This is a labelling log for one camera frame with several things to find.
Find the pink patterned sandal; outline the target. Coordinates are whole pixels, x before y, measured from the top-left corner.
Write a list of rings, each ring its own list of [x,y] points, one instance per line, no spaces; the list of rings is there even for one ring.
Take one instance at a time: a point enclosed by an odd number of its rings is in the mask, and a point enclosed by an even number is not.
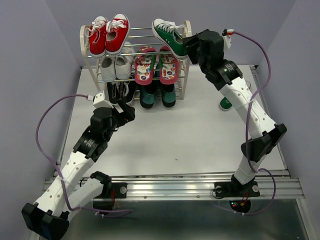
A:
[[[160,48],[161,54],[159,54],[159,80],[163,85],[172,85],[178,81],[180,61],[173,55],[173,53],[164,54],[163,52],[169,52],[168,46],[162,46]]]
[[[138,50],[134,60],[134,80],[141,86],[149,85],[153,81],[154,67],[157,56],[153,53],[156,49],[153,46],[143,46]]]

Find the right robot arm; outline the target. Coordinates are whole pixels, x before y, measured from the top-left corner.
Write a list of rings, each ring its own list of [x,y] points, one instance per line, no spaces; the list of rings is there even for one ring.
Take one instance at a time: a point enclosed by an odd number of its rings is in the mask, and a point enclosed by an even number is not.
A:
[[[231,46],[234,30],[222,34],[206,29],[183,39],[182,44],[193,64],[200,67],[205,78],[232,104],[245,123],[245,142],[241,145],[242,160],[230,182],[231,192],[242,195],[248,190],[261,162],[287,132],[277,124],[256,100],[258,91],[251,92],[240,68],[224,57]]]

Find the green canvas sneaker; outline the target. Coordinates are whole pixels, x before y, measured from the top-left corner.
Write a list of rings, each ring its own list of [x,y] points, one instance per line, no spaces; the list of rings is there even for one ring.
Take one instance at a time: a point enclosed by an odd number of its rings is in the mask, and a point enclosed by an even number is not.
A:
[[[224,97],[220,102],[219,102],[219,108],[220,110],[222,111],[229,111],[233,105],[231,104],[231,102],[226,98]]]
[[[176,25],[175,22],[161,18],[154,19],[151,25],[153,35],[167,45],[177,59],[185,59],[188,56],[183,45],[184,37],[180,34],[180,30],[184,27],[184,24]]]

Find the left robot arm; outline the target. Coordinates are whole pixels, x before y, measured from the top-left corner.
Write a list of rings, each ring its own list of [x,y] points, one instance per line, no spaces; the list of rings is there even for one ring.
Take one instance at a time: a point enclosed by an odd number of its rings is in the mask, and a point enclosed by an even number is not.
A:
[[[60,240],[67,232],[73,217],[81,210],[92,211],[102,217],[122,217],[131,213],[123,210],[100,210],[87,207],[95,197],[106,197],[112,191],[110,176],[96,171],[86,183],[76,188],[83,175],[107,149],[114,132],[135,119],[135,108],[122,100],[119,112],[105,99],[92,99],[95,107],[90,124],[83,132],[58,176],[34,202],[26,203],[22,216],[27,228],[47,240]]]

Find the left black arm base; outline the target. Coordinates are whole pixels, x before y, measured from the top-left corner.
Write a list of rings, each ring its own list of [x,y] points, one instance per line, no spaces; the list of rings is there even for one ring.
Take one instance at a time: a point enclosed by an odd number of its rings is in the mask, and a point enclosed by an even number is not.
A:
[[[93,197],[92,208],[83,208],[86,210],[93,210],[96,215],[102,217],[123,217],[128,215],[131,210],[114,210],[116,199],[125,199],[127,197],[126,182],[112,182],[112,178],[100,171],[96,171],[90,175],[84,187],[89,187]]]

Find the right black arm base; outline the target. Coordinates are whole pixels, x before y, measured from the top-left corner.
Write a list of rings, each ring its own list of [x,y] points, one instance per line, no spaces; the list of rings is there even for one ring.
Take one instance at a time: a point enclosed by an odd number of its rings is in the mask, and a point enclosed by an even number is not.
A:
[[[236,213],[247,214],[251,209],[251,198],[260,197],[260,189],[256,181],[245,185],[235,181],[219,181],[214,183],[211,195],[218,200],[230,198],[230,208]]]

